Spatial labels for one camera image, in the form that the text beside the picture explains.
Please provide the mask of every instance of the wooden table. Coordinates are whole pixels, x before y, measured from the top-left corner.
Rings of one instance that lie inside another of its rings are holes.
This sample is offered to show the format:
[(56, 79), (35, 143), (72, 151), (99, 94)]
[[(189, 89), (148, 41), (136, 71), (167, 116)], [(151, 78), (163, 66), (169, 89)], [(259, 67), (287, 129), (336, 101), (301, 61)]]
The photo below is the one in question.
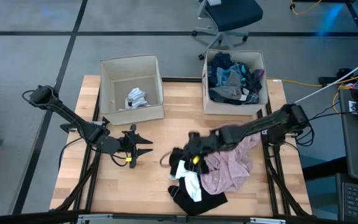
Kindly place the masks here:
[[(92, 119), (99, 83), (100, 77), (97, 75), (84, 76), (75, 112), (85, 120)], [(272, 111), (286, 103), (281, 82), (269, 80), (268, 90)], [(119, 167), (111, 161), (109, 155), (103, 154), (94, 189), (92, 212), (185, 215), (167, 192), (168, 186), (176, 182), (168, 178), (170, 169), (160, 167), (161, 156), (175, 146), (183, 147), (188, 141), (189, 131), (208, 134), (210, 129), (227, 123), (256, 119), (255, 116), (203, 114), (200, 83), (164, 82), (163, 91), (165, 118), (137, 123), (137, 133), (154, 142), (144, 148), (154, 150), (140, 156), (135, 169)], [(129, 126), (108, 125), (108, 128), (111, 135), (118, 138), (122, 136), (122, 130), (129, 130)], [(71, 133), (67, 141), (77, 137), (77, 133)], [(287, 141), (295, 144), (292, 138), (287, 138)], [(59, 206), (77, 184), (85, 148), (84, 141), (66, 148), (50, 208)], [(311, 213), (297, 151), (291, 146), (282, 145), (280, 155), (289, 191), (303, 209)], [(228, 203), (202, 215), (272, 216), (262, 144), (251, 149), (249, 156), (254, 163), (250, 178), (237, 192), (226, 193)], [(275, 189), (279, 212), (283, 213), (280, 191), (277, 186)], [(85, 207), (87, 191), (88, 187), (85, 186), (80, 208)]]

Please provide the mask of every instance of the blue light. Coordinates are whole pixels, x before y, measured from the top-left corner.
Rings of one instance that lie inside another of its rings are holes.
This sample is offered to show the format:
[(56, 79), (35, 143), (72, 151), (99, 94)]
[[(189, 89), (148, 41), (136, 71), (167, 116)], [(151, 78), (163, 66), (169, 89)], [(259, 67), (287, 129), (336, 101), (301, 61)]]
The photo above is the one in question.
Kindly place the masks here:
[(339, 12), (342, 10), (345, 4), (336, 4), (333, 8), (324, 16), (323, 25), (320, 29), (320, 32), (331, 32), (331, 28), (334, 24), (336, 17)]

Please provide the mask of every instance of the white cloth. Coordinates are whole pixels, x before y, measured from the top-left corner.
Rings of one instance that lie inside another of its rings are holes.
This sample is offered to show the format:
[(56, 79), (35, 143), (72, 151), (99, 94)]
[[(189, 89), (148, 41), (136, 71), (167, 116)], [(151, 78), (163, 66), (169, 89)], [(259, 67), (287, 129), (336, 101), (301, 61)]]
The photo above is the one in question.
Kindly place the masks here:
[(144, 99), (145, 96), (145, 91), (142, 91), (139, 88), (132, 89), (132, 91), (128, 94), (128, 101), (132, 102), (131, 109), (136, 109), (140, 106), (148, 106), (147, 101)]
[(185, 161), (180, 160), (178, 164), (176, 179), (185, 178), (186, 190), (194, 202), (201, 201), (201, 188), (198, 182), (197, 173), (185, 169)]

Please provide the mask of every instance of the cardboard box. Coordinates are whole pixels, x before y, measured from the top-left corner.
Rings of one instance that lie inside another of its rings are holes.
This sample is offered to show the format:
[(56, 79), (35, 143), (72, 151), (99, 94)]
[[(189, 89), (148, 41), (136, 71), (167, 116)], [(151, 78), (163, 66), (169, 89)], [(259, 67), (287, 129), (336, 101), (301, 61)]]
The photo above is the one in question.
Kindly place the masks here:
[[(162, 79), (155, 55), (138, 55), (102, 60), (100, 112), (113, 125), (164, 118)], [(133, 88), (146, 92), (150, 106), (125, 109)]]
[[(219, 52), (229, 53), (233, 62), (243, 62), (248, 65), (251, 72), (256, 69), (264, 69), (263, 79), (260, 81), (262, 89), (259, 91), (259, 103), (253, 105), (231, 105), (227, 103), (217, 103), (212, 101), (208, 93), (208, 62), (212, 62), (215, 55)], [(266, 68), (262, 53), (259, 51), (223, 51), (208, 50), (203, 69), (203, 111), (204, 114), (231, 114), (231, 115), (255, 115), (258, 110), (265, 107), (269, 95), (266, 86)]]

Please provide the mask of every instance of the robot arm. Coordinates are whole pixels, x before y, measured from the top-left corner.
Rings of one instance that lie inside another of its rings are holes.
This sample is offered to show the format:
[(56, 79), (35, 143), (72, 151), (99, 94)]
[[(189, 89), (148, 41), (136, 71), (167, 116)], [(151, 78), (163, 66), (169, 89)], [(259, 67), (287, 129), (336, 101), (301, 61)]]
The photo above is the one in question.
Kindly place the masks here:
[[(136, 148), (136, 144), (153, 143), (140, 137), (139, 134), (135, 134), (136, 125), (133, 124), (130, 131), (123, 131), (123, 138), (117, 139), (109, 136), (110, 131), (107, 128), (85, 121), (74, 113), (74, 111), (66, 107), (63, 102), (60, 101), (55, 90), (50, 86), (38, 86), (38, 88), (30, 94), (29, 100), (26, 99), (24, 95), (23, 99), (36, 108), (40, 108), (41, 110), (51, 110), (59, 114), (72, 126), (77, 128), (80, 136), (88, 145), (99, 149), (101, 152), (110, 155), (113, 155), (116, 152), (129, 152), (131, 154), (131, 162), (129, 163), (130, 168), (136, 166), (136, 159), (138, 156), (152, 150)], [(68, 129), (65, 128), (67, 125), (61, 127), (64, 131), (68, 132)]]
[(227, 125), (211, 131), (209, 136), (190, 133), (189, 142), (185, 146), (191, 157), (206, 155), (216, 151), (234, 149), (246, 136), (265, 131), (268, 143), (280, 144), (286, 133), (301, 133), (309, 125), (308, 118), (301, 106), (284, 105), (278, 111), (266, 117), (243, 125)]

